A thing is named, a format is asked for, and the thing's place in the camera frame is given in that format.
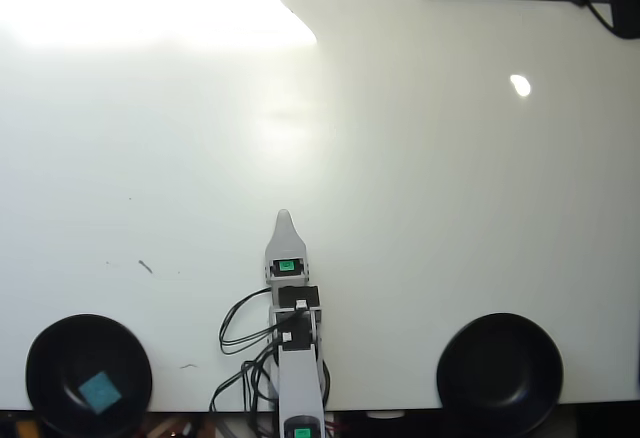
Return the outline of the white gripper with motor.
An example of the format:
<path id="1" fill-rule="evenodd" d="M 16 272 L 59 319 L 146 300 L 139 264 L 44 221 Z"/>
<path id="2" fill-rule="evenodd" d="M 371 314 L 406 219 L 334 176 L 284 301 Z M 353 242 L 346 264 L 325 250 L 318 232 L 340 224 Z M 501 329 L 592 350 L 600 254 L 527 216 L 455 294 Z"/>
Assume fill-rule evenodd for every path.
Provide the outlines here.
<path id="1" fill-rule="evenodd" d="M 272 237 L 265 250 L 265 282 L 274 286 L 304 286 L 309 281 L 306 244 L 297 233 L 287 209 L 278 211 Z"/>

